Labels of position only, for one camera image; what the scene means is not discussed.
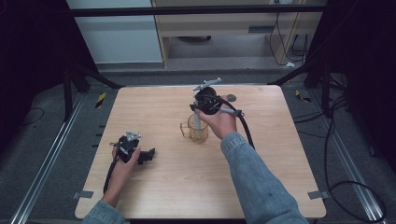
hand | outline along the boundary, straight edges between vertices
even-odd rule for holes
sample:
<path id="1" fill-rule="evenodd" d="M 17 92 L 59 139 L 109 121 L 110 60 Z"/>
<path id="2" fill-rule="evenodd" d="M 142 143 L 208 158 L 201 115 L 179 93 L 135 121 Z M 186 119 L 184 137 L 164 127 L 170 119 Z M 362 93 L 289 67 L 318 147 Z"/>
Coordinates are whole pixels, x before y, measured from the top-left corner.
<path id="1" fill-rule="evenodd" d="M 113 158 L 117 153 L 117 148 L 113 147 Z M 116 165 L 114 166 L 113 173 L 110 177 L 110 183 L 108 184 L 107 191 L 102 198 L 102 201 L 110 204 L 113 207 L 117 206 L 119 202 L 120 195 L 128 182 L 129 176 L 134 170 L 134 165 L 139 159 L 140 155 L 140 147 L 138 147 L 134 153 L 132 154 L 131 159 L 128 162 L 123 162 L 123 160 L 117 160 Z"/>
<path id="2" fill-rule="evenodd" d="M 221 99 L 227 100 L 227 96 L 221 96 Z M 221 107 L 229 108 L 227 105 L 222 104 Z M 222 140 L 227 134 L 236 132 L 236 118 L 234 114 L 229 114 L 226 112 L 218 111 L 214 115 L 206 115 L 199 109 L 195 110 L 199 119 L 206 122 L 213 133 Z"/>

glass mug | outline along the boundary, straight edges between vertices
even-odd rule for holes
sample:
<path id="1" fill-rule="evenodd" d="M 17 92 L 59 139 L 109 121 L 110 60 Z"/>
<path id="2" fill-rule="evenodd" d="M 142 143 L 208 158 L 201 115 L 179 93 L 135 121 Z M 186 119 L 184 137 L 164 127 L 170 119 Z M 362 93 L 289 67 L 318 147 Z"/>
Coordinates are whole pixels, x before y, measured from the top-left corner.
<path id="1" fill-rule="evenodd" d="M 197 119 L 197 122 L 200 122 L 200 128 L 195 128 L 195 119 Z M 191 115 L 189 117 L 189 120 L 187 122 L 181 122 L 180 123 L 180 130 L 181 133 L 185 138 L 190 138 L 192 142 L 196 143 L 203 143 L 207 139 L 208 135 L 208 125 L 206 122 L 195 118 L 194 115 Z"/>

mug handle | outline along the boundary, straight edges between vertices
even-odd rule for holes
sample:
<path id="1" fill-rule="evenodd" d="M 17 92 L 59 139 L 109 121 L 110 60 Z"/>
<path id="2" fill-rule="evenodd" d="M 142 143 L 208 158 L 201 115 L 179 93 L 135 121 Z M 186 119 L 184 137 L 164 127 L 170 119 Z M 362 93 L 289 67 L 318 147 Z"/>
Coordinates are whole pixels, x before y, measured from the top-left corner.
<path id="1" fill-rule="evenodd" d="M 187 122 L 185 121 L 185 122 L 181 122 L 181 123 L 180 123 L 181 134 L 183 134 L 183 137 L 185 137 L 185 138 L 190 138 L 190 133 L 185 133 L 185 132 L 183 131 L 183 129 L 189 128 L 189 127 L 188 127 L 188 126 L 183 126 L 183 124 L 187 124 Z"/>

black horizontal bar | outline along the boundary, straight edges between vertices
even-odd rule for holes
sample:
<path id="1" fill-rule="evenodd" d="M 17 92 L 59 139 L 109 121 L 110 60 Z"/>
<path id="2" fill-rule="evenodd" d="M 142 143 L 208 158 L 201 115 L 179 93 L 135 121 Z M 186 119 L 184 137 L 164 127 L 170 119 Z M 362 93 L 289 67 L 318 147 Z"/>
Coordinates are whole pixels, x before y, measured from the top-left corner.
<path id="1" fill-rule="evenodd" d="M 325 4 L 315 5 L 250 5 L 250 6 L 203 6 L 203 7 L 123 7 L 70 9 L 46 11 L 67 14 L 73 17 L 147 16 L 182 14 L 225 14 L 225 13 L 276 13 L 276 12 L 320 12 L 328 9 Z"/>

wooden panel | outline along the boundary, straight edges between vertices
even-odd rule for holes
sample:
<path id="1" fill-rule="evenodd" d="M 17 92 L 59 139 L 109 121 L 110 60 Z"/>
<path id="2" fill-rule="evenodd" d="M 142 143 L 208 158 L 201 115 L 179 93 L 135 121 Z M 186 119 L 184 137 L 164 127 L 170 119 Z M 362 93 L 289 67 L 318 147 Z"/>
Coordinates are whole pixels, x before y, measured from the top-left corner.
<path id="1" fill-rule="evenodd" d="M 135 87 L 119 91 L 80 199 L 77 217 L 84 217 L 103 196 L 111 163 L 110 142 L 130 130 L 142 134 L 142 150 L 156 147 L 153 161 L 136 166 L 118 209 L 128 218 L 243 218 L 220 140 L 210 131 L 206 142 L 184 138 L 180 122 L 192 114 L 193 86 Z M 216 86 L 233 93 L 233 105 L 245 113 L 259 155 L 295 197 L 305 217 L 323 217 L 321 199 L 282 90 L 278 86 Z M 245 136 L 238 122 L 239 132 Z"/>

